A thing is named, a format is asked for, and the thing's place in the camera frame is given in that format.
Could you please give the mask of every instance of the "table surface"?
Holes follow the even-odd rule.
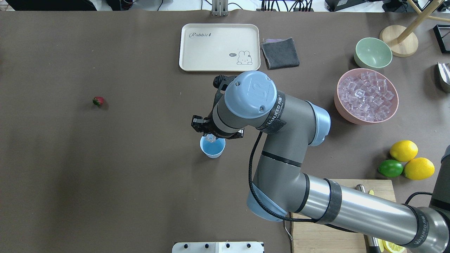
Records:
[[[392,179],[396,199],[432,191],[450,144],[449,96],[436,83],[441,54],[432,28],[415,31],[416,54],[380,72],[400,106],[387,122],[347,122],[333,104],[339,77],[356,68],[354,47],[414,14],[210,12],[0,12],[1,252],[170,252],[180,241],[264,241],[289,252],[281,223],[248,210],[248,157],[257,136],[228,140],[209,159],[190,126],[206,116],[223,72],[184,72],[187,23],[252,23],[260,38],[292,37],[300,66],[266,72],[279,90],[328,110],[331,130],[310,147],[303,172],[385,179],[378,164],[413,140],[436,166],[423,181]],[[103,96],[97,108],[91,102]],[[411,203],[427,206],[428,196]]]

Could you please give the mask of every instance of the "wooden stand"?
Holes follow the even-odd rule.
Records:
[[[392,51],[392,54],[399,57],[413,55],[419,47],[417,36],[413,33],[444,0],[434,0],[423,12],[408,26],[393,25],[384,28],[380,33],[380,40],[384,41]]]

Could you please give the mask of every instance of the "knife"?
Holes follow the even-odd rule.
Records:
[[[364,185],[357,185],[355,189],[365,193]],[[380,246],[378,245],[378,239],[370,235],[365,236],[367,236],[367,241],[369,243],[369,253],[381,253]]]

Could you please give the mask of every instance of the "bowl of ice cubes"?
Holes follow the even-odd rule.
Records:
[[[370,125],[394,116],[398,94],[384,75],[368,68],[356,68],[339,79],[334,105],[344,119],[354,124]]]

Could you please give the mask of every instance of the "lemon slice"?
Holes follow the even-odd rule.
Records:
[[[406,249],[405,247],[387,241],[383,241],[383,244],[384,248],[387,249],[390,253],[402,253]]]
[[[378,246],[380,247],[380,252],[384,251],[384,245],[383,245],[383,240],[381,240],[380,238],[377,238],[378,240]]]

